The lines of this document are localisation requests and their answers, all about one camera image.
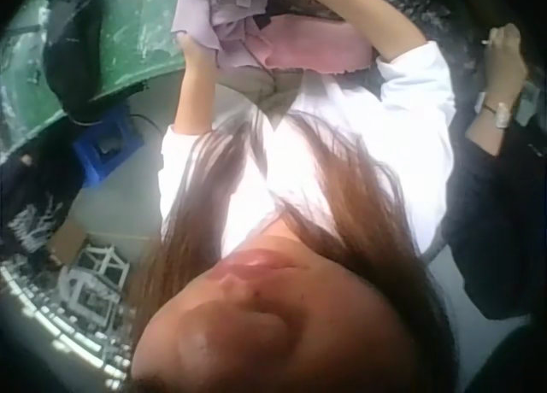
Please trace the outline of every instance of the lavender cloth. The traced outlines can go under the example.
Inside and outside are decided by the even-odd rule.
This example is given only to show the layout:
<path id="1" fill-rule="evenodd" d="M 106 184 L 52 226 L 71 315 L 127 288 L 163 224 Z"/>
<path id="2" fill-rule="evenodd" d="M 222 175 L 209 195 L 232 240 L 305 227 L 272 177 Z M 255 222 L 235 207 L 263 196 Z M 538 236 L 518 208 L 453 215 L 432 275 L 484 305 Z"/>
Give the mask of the lavender cloth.
<path id="1" fill-rule="evenodd" d="M 172 32 L 185 32 L 217 50 L 219 67 L 260 65 L 245 48 L 245 37 L 259 33 L 251 18 L 266 12 L 268 0 L 178 0 Z"/>

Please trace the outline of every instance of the black sleeve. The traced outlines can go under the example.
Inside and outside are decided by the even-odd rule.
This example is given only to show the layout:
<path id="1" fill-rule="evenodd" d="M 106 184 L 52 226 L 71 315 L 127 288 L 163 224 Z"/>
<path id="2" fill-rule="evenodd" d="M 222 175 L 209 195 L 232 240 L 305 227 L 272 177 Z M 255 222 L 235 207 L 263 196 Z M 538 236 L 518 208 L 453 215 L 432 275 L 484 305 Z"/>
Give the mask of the black sleeve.
<path id="1" fill-rule="evenodd" d="M 465 290 L 489 319 L 531 310 L 538 289 L 530 275 L 530 249 L 523 243 L 514 207 L 503 194 L 499 159 L 465 137 L 454 141 L 455 168 L 447 187 L 443 235 L 462 273 Z"/>

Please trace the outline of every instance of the hand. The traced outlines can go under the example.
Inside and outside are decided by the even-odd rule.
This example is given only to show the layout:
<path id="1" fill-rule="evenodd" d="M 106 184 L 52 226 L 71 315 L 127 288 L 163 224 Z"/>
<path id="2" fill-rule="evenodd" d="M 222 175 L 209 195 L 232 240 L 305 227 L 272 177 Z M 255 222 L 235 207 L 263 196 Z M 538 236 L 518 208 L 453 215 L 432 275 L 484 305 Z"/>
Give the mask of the hand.
<path id="1" fill-rule="evenodd" d="M 486 100 L 497 109 L 499 103 L 512 108 L 528 75 L 521 54 L 521 34 L 513 24 L 492 28 L 486 49 Z"/>
<path id="2" fill-rule="evenodd" d="M 185 56 L 186 66 L 213 66 L 216 67 L 216 51 L 203 47 L 191 36 L 180 32 L 177 34 L 177 43 Z"/>

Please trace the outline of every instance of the black bag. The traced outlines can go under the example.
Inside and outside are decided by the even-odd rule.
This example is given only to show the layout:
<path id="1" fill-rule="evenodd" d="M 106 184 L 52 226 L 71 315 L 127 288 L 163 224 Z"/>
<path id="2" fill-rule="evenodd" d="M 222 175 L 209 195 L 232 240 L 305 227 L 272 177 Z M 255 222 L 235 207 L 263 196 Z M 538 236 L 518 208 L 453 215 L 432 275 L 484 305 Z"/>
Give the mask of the black bag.
<path id="1" fill-rule="evenodd" d="M 93 122 L 86 111 L 101 85 L 103 2 L 49 2 L 50 18 L 42 54 L 45 78 L 68 116 L 78 122 Z"/>

